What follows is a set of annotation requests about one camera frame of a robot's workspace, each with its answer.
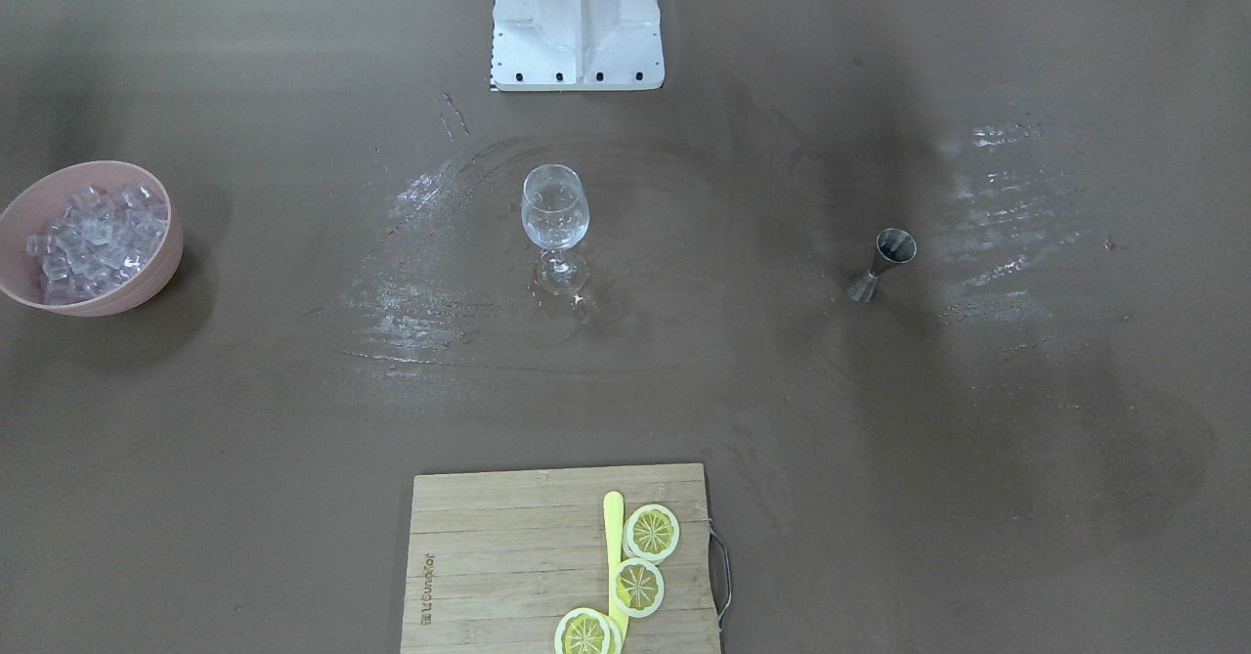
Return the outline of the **clear wine glass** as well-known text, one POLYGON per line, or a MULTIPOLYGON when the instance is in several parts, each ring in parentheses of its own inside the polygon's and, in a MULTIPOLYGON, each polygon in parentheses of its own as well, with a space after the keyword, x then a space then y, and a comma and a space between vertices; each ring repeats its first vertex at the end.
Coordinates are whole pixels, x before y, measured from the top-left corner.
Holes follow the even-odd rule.
POLYGON ((575 248, 588 233, 590 213, 575 169, 558 163, 532 169, 523 183, 520 223, 540 249, 535 283, 554 296, 580 293, 589 268, 575 248))

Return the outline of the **steel double jigger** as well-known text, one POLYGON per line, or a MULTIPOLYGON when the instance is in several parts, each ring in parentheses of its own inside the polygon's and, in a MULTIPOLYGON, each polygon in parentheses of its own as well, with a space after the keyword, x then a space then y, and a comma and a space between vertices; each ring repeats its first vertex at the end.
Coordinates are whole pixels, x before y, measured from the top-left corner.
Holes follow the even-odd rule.
POLYGON ((849 279, 844 293, 857 303, 871 303, 879 290, 884 273, 912 261, 919 246, 912 234, 902 228, 884 228, 874 238, 873 258, 864 273, 849 279))

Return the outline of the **bamboo cutting board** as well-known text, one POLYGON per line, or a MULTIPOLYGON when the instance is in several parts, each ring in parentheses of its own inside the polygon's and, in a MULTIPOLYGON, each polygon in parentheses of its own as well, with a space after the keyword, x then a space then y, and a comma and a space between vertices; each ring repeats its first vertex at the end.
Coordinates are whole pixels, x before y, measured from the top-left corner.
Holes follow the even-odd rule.
POLYGON ((626 653, 719 653, 706 468, 532 468, 412 481, 403 653, 550 653, 573 608, 607 611, 602 501, 659 503, 681 524, 666 601, 631 623, 626 653))

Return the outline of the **top lemon slice far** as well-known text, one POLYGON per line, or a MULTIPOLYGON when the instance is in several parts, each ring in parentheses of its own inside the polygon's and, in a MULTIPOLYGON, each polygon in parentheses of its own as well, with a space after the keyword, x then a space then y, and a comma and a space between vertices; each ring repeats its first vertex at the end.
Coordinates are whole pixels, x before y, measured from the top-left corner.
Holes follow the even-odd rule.
POLYGON ((590 608, 567 611, 555 626, 550 650, 557 654, 613 653, 617 641, 614 623, 590 608))

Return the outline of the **yellow plastic knife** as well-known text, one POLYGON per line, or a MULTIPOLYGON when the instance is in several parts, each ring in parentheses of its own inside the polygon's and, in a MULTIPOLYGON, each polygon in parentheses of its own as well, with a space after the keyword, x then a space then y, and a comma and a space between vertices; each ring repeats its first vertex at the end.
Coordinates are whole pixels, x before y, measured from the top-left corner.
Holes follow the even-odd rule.
POLYGON ((620 491, 608 491, 603 496, 603 525, 605 533, 607 574, 608 574, 608 609, 607 615, 617 623, 626 644, 626 633, 629 626, 629 615, 615 601, 614 575, 623 560, 623 526, 626 525, 626 503, 620 491))

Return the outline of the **bottom lemon slice far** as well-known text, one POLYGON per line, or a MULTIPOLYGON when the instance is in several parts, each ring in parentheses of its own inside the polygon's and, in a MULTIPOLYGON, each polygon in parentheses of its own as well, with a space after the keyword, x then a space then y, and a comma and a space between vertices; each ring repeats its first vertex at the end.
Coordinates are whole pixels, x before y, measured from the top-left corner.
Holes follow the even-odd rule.
POLYGON ((623 650, 623 635, 620 628, 618 628, 617 623, 612 620, 608 615, 603 615, 602 619, 605 624, 605 631, 609 635, 605 653, 620 654, 623 650))

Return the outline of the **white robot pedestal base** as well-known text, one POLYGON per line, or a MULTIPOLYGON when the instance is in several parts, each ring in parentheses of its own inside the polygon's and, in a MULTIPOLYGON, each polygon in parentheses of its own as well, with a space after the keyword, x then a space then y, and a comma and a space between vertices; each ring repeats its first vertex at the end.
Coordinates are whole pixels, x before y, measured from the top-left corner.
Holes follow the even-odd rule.
POLYGON ((620 93, 666 84, 661 0, 495 0, 489 88, 620 93))

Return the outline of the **middle lemon slice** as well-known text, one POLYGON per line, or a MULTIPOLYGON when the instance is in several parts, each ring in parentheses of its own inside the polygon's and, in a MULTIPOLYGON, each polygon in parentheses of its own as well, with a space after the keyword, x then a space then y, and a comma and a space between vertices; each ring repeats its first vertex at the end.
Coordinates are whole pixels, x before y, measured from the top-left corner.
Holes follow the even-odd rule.
POLYGON ((652 616, 666 600, 666 578, 654 561, 632 556, 609 575, 609 604, 631 619, 652 616))

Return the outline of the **pink bowl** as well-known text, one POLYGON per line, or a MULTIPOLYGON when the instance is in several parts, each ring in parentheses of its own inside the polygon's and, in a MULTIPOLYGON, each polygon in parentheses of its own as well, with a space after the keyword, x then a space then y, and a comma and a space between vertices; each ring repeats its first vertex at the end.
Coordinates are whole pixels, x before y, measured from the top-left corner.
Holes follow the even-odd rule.
POLYGON ((184 228, 181 213, 153 173, 131 163, 98 160, 50 173, 15 196, 3 213, 1 249, 1 285, 6 296, 28 308, 50 314, 103 318, 123 314, 130 308, 148 303, 148 299, 156 296, 171 281, 181 263, 184 228), (35 234, 39 225, 46 225, 55 214, 63 213, 64 204, 81 188, 89 185, 108 190, 126 185, 151 188, 153 194, 164 200, 170 209, 169 231, 161 236, 161 243, 153 254, 153 261, 120 288, 73 305, 45 305, 38 280, 40 266, 35 258, 25 253, 25 238, 35 234))

